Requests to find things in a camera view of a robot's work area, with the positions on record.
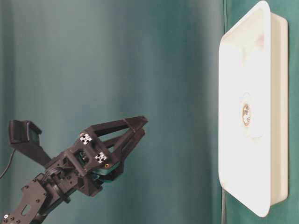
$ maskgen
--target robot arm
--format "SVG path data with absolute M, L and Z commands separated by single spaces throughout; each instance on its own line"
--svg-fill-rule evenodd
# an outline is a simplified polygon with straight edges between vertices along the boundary
M 21 190 L 16 210 L 4 216 L 2 224 L 40 224 L 61 202 L 70 202 L 76 190 L 95 196 L 104 182 L 123 173 L 124 161 L 145 134 L 143 116 L 92 125 L 80 133 L 74 145 L 51 159 L 39 146 L 41 130 L 31 121 L 10 121 L 9 139 L 13 148 L 45 167 Z M 112 139 L 100 136 L 127 131 Z

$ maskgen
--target black cable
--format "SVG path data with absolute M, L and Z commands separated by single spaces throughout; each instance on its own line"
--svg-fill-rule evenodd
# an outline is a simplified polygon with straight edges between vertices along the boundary
M 10 157 L 9 157 L 9 161 L 8 161 L 8 165 L 7 167 L 5 168 L 5 170 L 3 171 L 3 173 L 0 175 L 0 179 L 5 175 L 5 173 L 8 171 L 10 165 L 11 165 L 11 162 L 13 160 L 13 156 L 14 156 L 14 153 L 15 153 L 15 149 L 13 149 L 13 152 L 10 154 Z

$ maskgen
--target green curtain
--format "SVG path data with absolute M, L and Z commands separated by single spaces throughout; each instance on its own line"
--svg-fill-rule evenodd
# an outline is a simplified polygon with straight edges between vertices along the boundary
M 218 224 L 221 0 L 2 0 L 0 168 L 9 119 L 42 130 L 53 157 L 91 124 L 144 115 L 125 173 L 95 198 L 76 192 L 52 223 Z M 16 153 L 0 213 L 42 167 Z
M 224 0 L 226 31 L 245 15 L 257 0 Z M 226 193 L 227 224 L 294 224 L 299 221 L 299 1 L 268 0 L 273 13 L 287 19 L 289 24 L 289 196 L 271 207 L 267 217 L 259 218 L 239 201 Z

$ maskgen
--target teal fabric backdrop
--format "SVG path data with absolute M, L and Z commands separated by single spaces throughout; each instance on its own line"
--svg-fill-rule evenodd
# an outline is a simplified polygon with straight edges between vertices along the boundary
M 0 169 L 9 119 L 30 119 L 50 156 L 91 124 L 145 115 L 125 173 L 95 198 L 76 192 L 45 224 L 219 224 L 221 0 L 2 0 Z M 42 167 L 16 153 L 0 213 Z
M 224 0 L 226 29 L 245 15 L 257 0 Z M 271 11 L 289 23 L 289 196 L 270 209 L 266 218 L 259 218 L 228 193 L 226 194 L 227 224 L 295 224 L 299 221 L 299 1 L 268 0 Z

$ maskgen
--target white plastic tray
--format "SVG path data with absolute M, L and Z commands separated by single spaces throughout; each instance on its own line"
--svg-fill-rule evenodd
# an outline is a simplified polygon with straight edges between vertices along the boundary
M 288 28 L 266 1 L 220 42 L 219 179 L 260 217 L 288 195 Z

